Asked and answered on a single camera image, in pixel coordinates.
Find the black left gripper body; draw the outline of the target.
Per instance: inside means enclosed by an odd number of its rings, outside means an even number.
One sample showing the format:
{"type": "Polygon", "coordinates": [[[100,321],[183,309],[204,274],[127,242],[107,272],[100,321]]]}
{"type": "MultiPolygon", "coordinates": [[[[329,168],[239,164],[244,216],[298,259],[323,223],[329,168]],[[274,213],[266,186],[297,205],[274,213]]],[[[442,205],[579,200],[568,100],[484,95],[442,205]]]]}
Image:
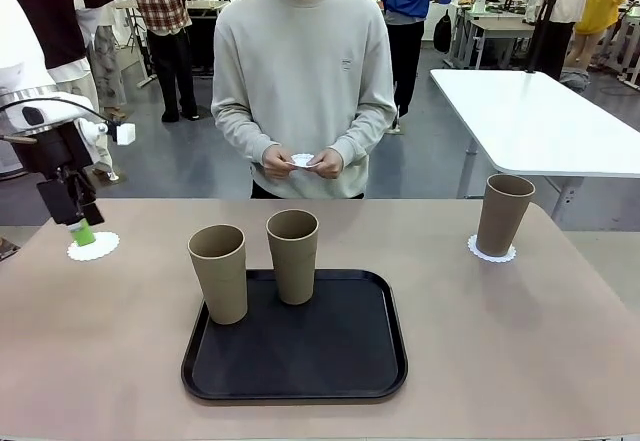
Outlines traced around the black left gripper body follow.
{"type": "Polygon", "coordinates": [[[56,224],[84,219],[81,205],[96,202],[96,189],[86,173],[68,166],[57,168],[37,184],[37,190],[56,224]]]}

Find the tall brown paper cup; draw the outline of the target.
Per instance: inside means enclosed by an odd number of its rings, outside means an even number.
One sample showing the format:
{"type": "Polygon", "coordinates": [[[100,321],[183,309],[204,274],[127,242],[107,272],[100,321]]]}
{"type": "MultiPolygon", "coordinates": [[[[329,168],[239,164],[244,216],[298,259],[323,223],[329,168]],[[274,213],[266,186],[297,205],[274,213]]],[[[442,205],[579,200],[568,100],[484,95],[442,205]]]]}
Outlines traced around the tall brown paper cup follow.
{"type": "Polygon", "coordinates": [[[244,233],[228,224],[208,226],[192,235],[188,251],[211,320],[241,321],[248,312],[244,233]]]}
{"type": "Polygon", "coordinates": [[[508,253],[534,194],[534,184],[523,177],[494,174],[487,179],[476,237],[481,253],[490,257],[508,253]]]}
{"type": "Polygon", "coordinates": [[[313,296],[319,222],[310,212],[288,209],[266,223],[278,294],[288,305],[302,305],[313,296]]]}

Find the person's left forearm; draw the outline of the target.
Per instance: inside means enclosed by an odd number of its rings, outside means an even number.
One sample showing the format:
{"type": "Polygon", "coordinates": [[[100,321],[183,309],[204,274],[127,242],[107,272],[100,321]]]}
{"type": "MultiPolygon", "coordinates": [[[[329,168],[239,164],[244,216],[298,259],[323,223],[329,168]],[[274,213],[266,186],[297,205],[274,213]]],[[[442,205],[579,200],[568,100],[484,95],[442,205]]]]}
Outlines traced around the person's left forearm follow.
{"type": "Polygon", "coordinates": [[[393,101],[363,104],[346,132],[329,148],[340,155],[342,166],[346,168],[370,155],[390,127],[395,115],[396,107],[393,101]]]}

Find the person's right forearm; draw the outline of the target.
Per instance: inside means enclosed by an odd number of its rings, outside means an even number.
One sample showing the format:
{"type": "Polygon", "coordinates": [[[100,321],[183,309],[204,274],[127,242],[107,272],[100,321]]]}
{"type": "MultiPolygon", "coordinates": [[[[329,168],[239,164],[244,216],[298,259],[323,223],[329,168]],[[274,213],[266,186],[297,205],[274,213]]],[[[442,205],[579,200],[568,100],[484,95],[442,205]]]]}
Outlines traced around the person's right forearm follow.
{"type": "Polygon", "coordinates": [[[214,98],[211,108],[216,127],[230,145],[247,160],[262,164],[265,151],[276,142],[261,130],[249,108],[231,97],[214,98]]]}

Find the person's right hand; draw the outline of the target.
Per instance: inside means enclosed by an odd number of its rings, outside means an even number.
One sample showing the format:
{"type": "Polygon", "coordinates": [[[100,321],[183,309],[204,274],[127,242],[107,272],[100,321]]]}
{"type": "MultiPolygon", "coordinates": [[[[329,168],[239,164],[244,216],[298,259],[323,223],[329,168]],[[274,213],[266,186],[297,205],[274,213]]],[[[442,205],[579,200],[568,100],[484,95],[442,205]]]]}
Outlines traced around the person's right hand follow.
{"type": "Polygon", "coordinates": [[[274,144],[262,156],[265,175],[272,179],[285,179],[295,170],[291,153],[283,146],[274,144]]]}

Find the person's left hand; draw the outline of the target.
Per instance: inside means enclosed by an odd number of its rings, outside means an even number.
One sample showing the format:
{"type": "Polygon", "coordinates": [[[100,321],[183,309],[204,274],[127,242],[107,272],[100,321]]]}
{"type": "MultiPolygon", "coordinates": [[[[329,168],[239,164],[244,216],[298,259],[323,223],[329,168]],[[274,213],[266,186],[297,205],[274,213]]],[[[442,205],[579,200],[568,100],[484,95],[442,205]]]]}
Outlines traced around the person's left hand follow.
{"type": "Polygon", "coordinates": [[[326,148],[310,161],[311,171],[324,179],[336,179],[341,174],[344,161],[332,148],[326,148]]]}

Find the person in grey patterned skirt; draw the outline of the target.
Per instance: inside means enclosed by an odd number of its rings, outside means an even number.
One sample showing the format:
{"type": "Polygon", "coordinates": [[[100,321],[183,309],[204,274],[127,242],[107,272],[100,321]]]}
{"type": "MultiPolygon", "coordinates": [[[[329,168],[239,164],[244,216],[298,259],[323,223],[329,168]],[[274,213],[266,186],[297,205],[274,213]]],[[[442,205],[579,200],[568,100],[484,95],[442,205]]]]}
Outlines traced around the person in grey patterned skirt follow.
{"type": "Polygon", "coordinates": [[[114,120],[125,120],[126,103],[121,70],[116,56],[115,0],[100,8],[89,8],[84,0],[74,0],[76,17],[87,48],[97,89],[99,106],[114,120]]]}

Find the person in black tee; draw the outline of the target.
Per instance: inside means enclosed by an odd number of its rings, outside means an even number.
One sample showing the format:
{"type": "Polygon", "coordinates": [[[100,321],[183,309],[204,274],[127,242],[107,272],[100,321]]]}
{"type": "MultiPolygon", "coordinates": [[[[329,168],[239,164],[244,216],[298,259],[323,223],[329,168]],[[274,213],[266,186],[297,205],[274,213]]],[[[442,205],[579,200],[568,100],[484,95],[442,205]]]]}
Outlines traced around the person in black tee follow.
{"type": "MultiPolygon", "coordinates": [[[[16,35],[16,47],[27,62],[20,89],[56,87],[59,92],[87,98],[98,109],[87,48],[76,17],[74,0],[16,0],[33,33],[16,35]]],[[[84,0],[100,8],[112,0],[84,0]]]]}

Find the black plastic serving tray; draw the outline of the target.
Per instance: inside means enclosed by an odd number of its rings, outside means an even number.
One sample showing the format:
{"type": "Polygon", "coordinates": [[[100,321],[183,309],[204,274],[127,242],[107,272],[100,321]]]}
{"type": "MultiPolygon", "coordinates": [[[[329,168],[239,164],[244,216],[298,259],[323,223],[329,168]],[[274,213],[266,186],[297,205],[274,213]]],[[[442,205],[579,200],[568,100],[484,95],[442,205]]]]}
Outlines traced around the black plastic serving tray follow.
{"type": "Polygon", "coordinates": [[[278,296],[273,270],[247,273],[248,313],[214,323],[202,307],[181,366],[185,390],[214,403],[355,402],[394,395],[408,359],[391,287],[376,273],[319,269],[312,298],[278,296]]]}

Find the person in grey sweatshirt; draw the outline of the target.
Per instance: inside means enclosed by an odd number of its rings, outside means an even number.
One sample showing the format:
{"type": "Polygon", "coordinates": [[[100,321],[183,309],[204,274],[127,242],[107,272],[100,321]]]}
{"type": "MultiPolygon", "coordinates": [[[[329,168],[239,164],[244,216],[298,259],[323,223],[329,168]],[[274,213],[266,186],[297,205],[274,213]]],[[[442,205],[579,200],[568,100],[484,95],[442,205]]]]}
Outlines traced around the person in grey sweatshirt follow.
{"type": "MultiPolygon", "coordinates": [[[[394,102],[381,10],[373,0],[235,0],[216,23],[212,86],[212,102],[241,101],[276,144],[315,156],[346,132],[361,105],[394,102]]],[[[272,179],[241,156],[257,199],[359,199],[370,155],[336,179],[296,167],[272,179]]]]}

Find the black hanging bag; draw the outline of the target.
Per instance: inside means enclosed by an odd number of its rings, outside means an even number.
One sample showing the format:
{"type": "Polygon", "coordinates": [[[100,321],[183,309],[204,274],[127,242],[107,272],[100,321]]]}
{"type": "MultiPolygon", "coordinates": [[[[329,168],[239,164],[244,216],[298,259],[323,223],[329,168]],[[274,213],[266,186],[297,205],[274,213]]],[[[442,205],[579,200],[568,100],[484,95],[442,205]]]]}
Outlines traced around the black hanging bag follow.
{"type": "Polygon", "coordinates": [[[433,32],[433,46],[441,53],[448,53],[452,40],[452,20],[449,11],[436,23],[433,32]]]}

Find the grey background desk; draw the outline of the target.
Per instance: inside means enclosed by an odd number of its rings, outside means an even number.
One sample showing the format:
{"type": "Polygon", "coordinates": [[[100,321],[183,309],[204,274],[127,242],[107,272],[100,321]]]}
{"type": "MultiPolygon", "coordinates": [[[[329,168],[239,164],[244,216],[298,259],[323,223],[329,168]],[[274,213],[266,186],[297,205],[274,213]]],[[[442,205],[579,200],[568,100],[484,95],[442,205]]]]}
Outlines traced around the grey background desk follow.
{"type": "Polygon", "coordinates": [[[449,52],[444,58],[447,67],[479,70],[487,41],[505,41],[497,66],[508,69],[519,41],[530,39],[534,27],[524,17],[513,13],[473,13],[470,6],[452,3],[455,18],[449,52]]]}

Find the black tripod pole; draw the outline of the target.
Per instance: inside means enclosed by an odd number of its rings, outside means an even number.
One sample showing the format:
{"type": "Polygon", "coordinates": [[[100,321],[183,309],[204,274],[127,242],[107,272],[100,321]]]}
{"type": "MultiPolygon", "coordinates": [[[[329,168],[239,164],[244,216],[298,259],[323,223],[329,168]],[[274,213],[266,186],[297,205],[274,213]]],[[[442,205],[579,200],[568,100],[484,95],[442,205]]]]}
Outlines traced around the black tripod pole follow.
{"type": "Polygon", "coordinates": [[[556,0],[543,0],[541,9],[536,21],[534,33],[532,36],[532,48],[529,50],[526,72],[531,74],[536,71],[538,59],[540,56],[542,41],[546,35],[548,25],[550,23],[551,14],[555,7],[556,0]]]}

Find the grey cloth bundle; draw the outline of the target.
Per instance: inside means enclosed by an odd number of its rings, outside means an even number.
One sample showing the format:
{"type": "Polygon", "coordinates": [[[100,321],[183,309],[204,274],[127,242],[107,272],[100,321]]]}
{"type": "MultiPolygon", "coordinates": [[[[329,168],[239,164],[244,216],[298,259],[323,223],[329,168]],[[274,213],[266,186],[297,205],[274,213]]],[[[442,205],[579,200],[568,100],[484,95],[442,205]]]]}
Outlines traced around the grey cloth bundle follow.
{"type": "Polygon", "coordinates": [[[561,71],[559,82],[570,90],[582,94],[590,84],[590,75],[584,69],[565,67],[561,71]]]}

